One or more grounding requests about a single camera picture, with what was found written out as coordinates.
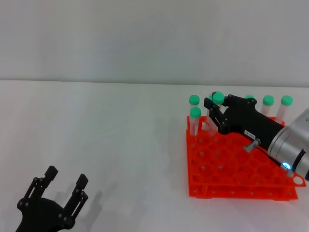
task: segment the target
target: test tube cap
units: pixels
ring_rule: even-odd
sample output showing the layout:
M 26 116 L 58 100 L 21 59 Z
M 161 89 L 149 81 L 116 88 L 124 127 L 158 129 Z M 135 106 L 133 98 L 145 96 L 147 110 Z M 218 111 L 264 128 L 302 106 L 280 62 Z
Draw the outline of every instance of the test tube cap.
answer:
M 221 92 L 216 92 L 213 96 L 212 96 L 212 101 L 213 103 L 215 103 L 216 105 L 221 105 L 224 102 L 224 94 Z
M 199 118 L 199 117 L 201 117 L 201 114 L 202 114 L 202 111 L 198 107 L 193 107 L 190 110 L 190 117 L 192 117 L 192 118 Z
M 255 99 L 254 95 L 250 95 L 250 94 L 248 94 L 248 95 L 245 97 L 245 99 L 248 99 L 248 98 L 254 98 L 254 99 Z
M 289 95 L 284 95 L 282 98 L 281 98 L 281 104 L 282 105 L 285 105 L 285 106 L 290 106 L 292 105 L 293 103 L 293 98 Z
M 221 92 L 221 91 L 214 91 L 214 92 L 212 92 L 212 93 L 210 93 L 210 94 L 208 95 L 208 98 L 209 98 L 210 100 L 212 100 L 212 96 L 213 96 L 215 93 L 222 93 L 222 94 L 223 94 L 223 92 Z
M 272 106 L 275 102 L 275 98 L 271 95 L 265 95 L 263 98 L 263 104 L 267 106 Z
M 199 96 L 198 95 L 191 95 L 189 98 L 190 105 L 198 105 L 199 104 Z

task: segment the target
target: black gripper bracket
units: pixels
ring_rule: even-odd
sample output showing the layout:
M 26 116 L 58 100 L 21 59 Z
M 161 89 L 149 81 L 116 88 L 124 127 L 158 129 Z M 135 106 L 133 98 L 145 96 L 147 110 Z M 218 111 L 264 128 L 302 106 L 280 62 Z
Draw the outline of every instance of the black gripper bracket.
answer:
M 44 178 L 35 177 L 17 208 L 22 212 L 23 219 L 16 232 L 57 232 L 69 230 L 75 224 L 75 219 L 88 199 L 83 191 L 88 179 L 81 174 L 76 187 L 64 208 L 56 202 L 42 198 L 45 189 L 57 175 L 58 170 L 49 166 Z
M 219 133 L 240 133 L 251 141 L 258 138 L 261 141 L 260 147 L 268 150 L 283 126 L 258 112 L 255 109 L 256 103 L 254 98 L 245 99 L 229 94 L 222 104 L 227 109 L 222 113 L 212 100 L 204 100 L 204 106 L 209 109 L 209 117 L 218 127 Z

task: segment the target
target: test tube rack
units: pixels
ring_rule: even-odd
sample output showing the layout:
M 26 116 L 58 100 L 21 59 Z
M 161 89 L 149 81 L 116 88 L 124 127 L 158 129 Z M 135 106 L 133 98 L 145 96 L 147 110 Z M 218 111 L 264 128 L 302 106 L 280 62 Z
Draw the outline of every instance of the test tube rack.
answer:
M 255 148 L 247 153 L 244 145 L 251 141 L 238 133 L 210 137 L 199 119 L 196 137 L 186 131 L 189 196 L 195 198 L 241 198 L 288 201 L 298 199 L 295 188 L 305 187 L 299 175 L 287 177 L 286 171 Z M 297 184 L 294 178 L 301 178 Z

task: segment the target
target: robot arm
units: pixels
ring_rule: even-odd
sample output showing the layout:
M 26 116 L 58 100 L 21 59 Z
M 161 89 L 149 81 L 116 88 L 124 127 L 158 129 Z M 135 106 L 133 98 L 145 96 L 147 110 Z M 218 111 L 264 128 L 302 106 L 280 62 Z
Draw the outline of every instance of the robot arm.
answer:
M 210 99 L 204 100 L 204 106 L 209 109 L 209 116 L 219 133 L 242 134 L 252 141 L 245 147 L 248 152 L 260 146 L 278 165 L 291 169 L 309 181 L 309 154 L 305 152 L 309 143 L 309 109 L 291 126 L 284 127 L 258 112 L 253 98 L 228 95 L 222 105 L 228 107 L 224 113 Z

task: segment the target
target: test tube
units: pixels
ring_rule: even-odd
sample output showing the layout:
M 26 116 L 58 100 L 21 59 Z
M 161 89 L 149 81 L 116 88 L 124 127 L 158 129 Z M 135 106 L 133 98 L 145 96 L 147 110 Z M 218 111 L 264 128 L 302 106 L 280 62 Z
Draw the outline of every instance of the test tube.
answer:
M 215 93 L 222 93 L 221 91 L 216 91 L 216 92 L 213 92 L 211 94 L 208 95 L 208 98 L 210 100 L 212 100 L 212 96 L 215 94 Z M 205 126 L 205 130 L 207 131 L 209 129 L 208 125 L 211 125 L 213 123 L 213 121 L 211 120 L 211 118 L 209 117 L 209 110 L 207 110 L 207 117 L 206 117 L 206 126 Z
M 289 106 L 292 105 L 292 103 L 293 103 L 293 98 L 289 95 L 284 95 L 281 98 L 281 105 L 279 107 L 279 110 L 277 112 L 276 119 L 275 119 L 276 122 L 281 124 L 284 121 L 286 112 Z
M 190 103 L 190 109 L 192 109 L 193 107 L 197 107 L 199 104 L 199 96 L 191 95 L 189 98 L 189 103 Z
M 265 116 L 268 116 L 270 107 L 274 104 L 274 102 L 275 102 L 275 98 L 273 96 L 271 95 L 264 96 L 261 113 L 264 114 Z
M 201 117 L 201 109 L 198 107 L 193 107 L 190 110 L 190 135 L 191 136 L 197 136 L 199 117 Z
M 248 94 L 248 95 L 245 97 L 245 99 L 248 99 L 248 98 L 254 98 L 254 99 L 255 99 L 254 95 L 250 95 L 250 94 Z
M 213 103 L 215 103 L 221 109 L 221 105 L 224 102 L 224 94 L 222 92 L 216 92 L 215 94 L 213 94 L 211 100 L 213 101 Z M 218 127 L 210 119 L 210 126 L 209 126 L 210 136 L 213 137 L 217 130 L 218 130 Z

